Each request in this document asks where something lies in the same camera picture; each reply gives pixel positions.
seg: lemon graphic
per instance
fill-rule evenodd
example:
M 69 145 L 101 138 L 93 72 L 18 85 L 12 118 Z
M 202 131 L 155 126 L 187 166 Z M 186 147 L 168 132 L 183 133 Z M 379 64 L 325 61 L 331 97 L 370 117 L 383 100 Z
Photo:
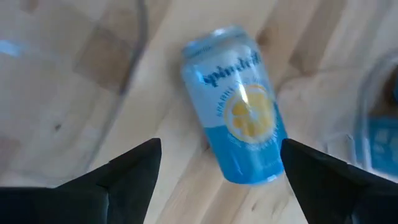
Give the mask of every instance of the lemon graphic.
M 259 85 L 245 86 L 229 99 L 224 118 L 230 133 L 249 143 L 266 140 L 275 127 L 274 105 Z

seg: spindrift can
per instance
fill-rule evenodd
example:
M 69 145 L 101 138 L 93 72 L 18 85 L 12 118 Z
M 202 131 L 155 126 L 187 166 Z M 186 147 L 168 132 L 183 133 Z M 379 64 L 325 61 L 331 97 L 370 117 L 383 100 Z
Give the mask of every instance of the spindrift can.
M 182 77 L 225 178 L 274 180 L 286 132 L 255 41 L 226 27 L 188 43 L 183 56 Z

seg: can top rim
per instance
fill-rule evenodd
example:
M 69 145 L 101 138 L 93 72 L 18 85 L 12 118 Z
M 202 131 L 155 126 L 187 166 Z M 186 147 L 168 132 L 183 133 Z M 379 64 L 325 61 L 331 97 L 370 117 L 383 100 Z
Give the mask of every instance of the can top rim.
M 225 38 L 229 35 L 245 34 L 245 31 L 241 26 L 231 25 L 228 27 L 222 27 L 211 31 L 195 40 L 189 41 L 183 48 L 182 54 L 184 57 L 189 57 L 194 52 L 200 50 L 206 45 L 210 45 L 213 42 Z

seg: can lid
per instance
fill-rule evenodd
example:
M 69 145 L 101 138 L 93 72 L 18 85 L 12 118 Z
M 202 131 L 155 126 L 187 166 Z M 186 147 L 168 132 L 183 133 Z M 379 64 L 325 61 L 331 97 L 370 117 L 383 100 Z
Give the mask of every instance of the can lid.
M 242 34 L 246 35 L 246 32 L 241 26 L 231 25 L 228 27 L 219 28 L 202 37 L 188 42 L 183 48 L 182 54 L 185 58 L 190 58 L 217 41 L 225 39 L 226 37 Z

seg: spindrift logo text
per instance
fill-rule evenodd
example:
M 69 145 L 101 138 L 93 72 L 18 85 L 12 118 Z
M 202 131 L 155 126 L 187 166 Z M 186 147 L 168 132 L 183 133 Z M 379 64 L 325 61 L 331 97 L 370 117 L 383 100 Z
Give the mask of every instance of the spindrift logo text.
M 238 57 L 236 60 L 236 63 L 232 63 L 225 67 L 217 66 L 217 71 L 214 71 L 209 75 L 204 75 L 203 81 L 207 85 L 211 84 L 213 87 L 218 87 L 217 82 L 220 78 L 229 77 L 236 72 L 243 72 L 261 62 L 260 55 L 255 51 L 252 51 L 251 55 L 247 58 Z

